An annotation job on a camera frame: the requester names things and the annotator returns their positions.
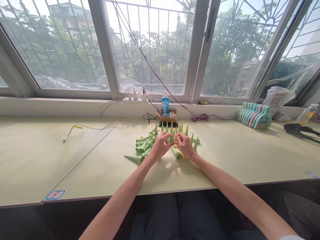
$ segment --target blue tape label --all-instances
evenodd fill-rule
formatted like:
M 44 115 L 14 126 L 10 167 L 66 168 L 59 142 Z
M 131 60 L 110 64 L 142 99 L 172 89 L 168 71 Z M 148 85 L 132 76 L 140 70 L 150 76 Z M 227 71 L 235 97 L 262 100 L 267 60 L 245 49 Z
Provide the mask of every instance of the blue tape label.
M 314 174 L 312 172 L 304 172 L 304 173 L 307 174 L 309 177 L 312 177 L 312 178 L 318 177 L 316 174 Z
M 57 200 L 65 193 L 65 190 L 52 191 L 47 197 L 46 200 Z

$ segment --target power strip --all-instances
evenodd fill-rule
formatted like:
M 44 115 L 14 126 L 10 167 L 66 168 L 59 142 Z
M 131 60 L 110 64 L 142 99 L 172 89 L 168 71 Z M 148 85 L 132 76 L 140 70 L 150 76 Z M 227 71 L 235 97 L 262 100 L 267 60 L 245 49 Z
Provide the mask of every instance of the power strip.
M 141 98 L 138 98 L 137 100 L 133 100 L 133 99 L 129 100 L 129 97 L 125 97 L 123 99 L 123 102 L 126 102 L 126 103 L 144 103 L 144 104 L 148 103 L 148 101 L 142 101 Z

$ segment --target desk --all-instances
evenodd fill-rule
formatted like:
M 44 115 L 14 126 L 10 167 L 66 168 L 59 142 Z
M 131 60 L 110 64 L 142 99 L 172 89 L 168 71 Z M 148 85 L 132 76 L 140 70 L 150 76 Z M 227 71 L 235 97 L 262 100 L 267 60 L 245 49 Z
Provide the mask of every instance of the desk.
M 40 204 L 122 118 L 0 117 L 0 206 Z
M 194 132 L 201 139 L 199 155 L 243 184 L 311 179 L 305 174 L 308 171 L 320 176 L 319 144 L 287 134 L 283 123 L 273 122 L 266 131 L 257 131 L 237 121 L 183 121 L 184 130 L 189 124 L 189 136 Z M 59 201 L 112 196 L 137 168 L 123 156 L 135 155 L 135 139 L 146 136 L 154 122 L 148 125 L 146 120 L 138 119 L 130 127 L 118 124 L 56 187 L 65 190 Z M 319 128 L 315 123 L 309 126 Z M 151 168 L 139 194 L 213 188 L 216 187 L 196 165 L 189 160 L 176 160 L 169 150 Z

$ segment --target smartphone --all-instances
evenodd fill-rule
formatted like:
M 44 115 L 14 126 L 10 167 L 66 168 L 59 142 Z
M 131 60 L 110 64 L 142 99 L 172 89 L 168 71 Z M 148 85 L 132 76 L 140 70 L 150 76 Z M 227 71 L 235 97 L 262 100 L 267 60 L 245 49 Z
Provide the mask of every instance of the smartphone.
M 168 124 L 168 128 L 169 127 L 171 128 L 171 122 L 160 122 L 159 127 L 162 127 L 162 124 L 163 124 L 163 127 L 167 127 L 167 124 Z M 178 123 L 173 123 L 173 127 L 174 128 L 178 128 L 179 124 Z

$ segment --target hand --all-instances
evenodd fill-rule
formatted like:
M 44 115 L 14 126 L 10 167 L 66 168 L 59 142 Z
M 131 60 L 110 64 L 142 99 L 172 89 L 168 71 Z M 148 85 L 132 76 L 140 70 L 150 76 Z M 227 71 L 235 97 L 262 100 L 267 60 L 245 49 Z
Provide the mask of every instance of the hand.
M 163 131 L 157 138 L 153 144 L 153 147 L 148 155 L 150 159 L 154 161 L 154 163 L 159 160 L 166 152 L 169 150 L 170 147 L 175 145 L 177 142 L 170 142 L 168 143 L 167 138 L 171 137 L 171 133 L 166 133 Z
M 191 140 L 188 136 L 184 135 L 184 133 L 179 132 L 178 134 L 175 135 L 177 145 L 179 150 L 190 160 L 192 160 L 193 156 L 196 153 L 195 150 L 193 150 Z

